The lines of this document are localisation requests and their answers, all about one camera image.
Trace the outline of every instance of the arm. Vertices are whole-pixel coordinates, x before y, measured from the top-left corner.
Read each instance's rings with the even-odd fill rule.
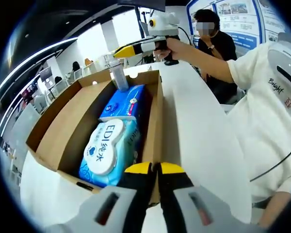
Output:
[[[182,60],[195,67],[199,67],[202,71],[221,81],[227,83],[234,82],[226,61],[212,57],[192,47],[187,47],[184,51],[185,53],[183,53]]]
[[[215,47],[213,48],[211,52],[216,58],[223,60],[223,57],[221,56],[221,54],[218,52],[218,50]]]
[[[277,192],[268,203],[260,221],[259,225],[268,228],[276,220],[281,211],[285,208],[291,200],[291,194],[287,192]]]
[[[291,176],[283,182],[275,195],[272,197],[271,201],[268,203],[259,221],[259,225],[264,228],[270,227],[290,200]]]

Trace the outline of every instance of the cardboard box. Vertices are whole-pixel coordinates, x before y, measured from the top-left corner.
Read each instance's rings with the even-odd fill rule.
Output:
[[[146,84],[152,96],[149,122],[144,135],[142,162],[157,163],[162,155],[163,93],[158,71],[127,76],[130,85]],[[103,108],[116,87],[108,70],[77,80],[43,113],[31,131],[26,144],[35,160],[63,178],[93,193],[101,188],[78,178],[83,151],[97,127]],[[156,184],[151,203],[159,202]]]

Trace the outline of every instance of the wet wipes package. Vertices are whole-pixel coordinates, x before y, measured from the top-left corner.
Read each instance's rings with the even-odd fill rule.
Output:
[[[145,109],[145,102],[145,85],[131,86],[124,92],[117,90],[104,108],[99,119],[107,121],[118,118],[136,120],[139,123],[142,111]]]
[[[137,159],[139,140],[134,120],[112,119],[98,124],[85,147],[80,178],[100,187],[117,185],[124,170]]]

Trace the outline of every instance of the white countertop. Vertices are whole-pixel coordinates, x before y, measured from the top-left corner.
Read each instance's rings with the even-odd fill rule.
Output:
[[[181,165],[194,185],[202,184],[228,203],[236,218],[250,222],[251,196],[243,154],[220,104],[186,62],[171,67],[146,64],[124,72],[136,77],[150,66],[160,71],[164,92],[162,159]],[[42,226],[68,221],[91,195],[39,165],[30,154],[20,188],[25,209]],[[143,232],[150,231],[166,232],[160,205],[147,210]]]

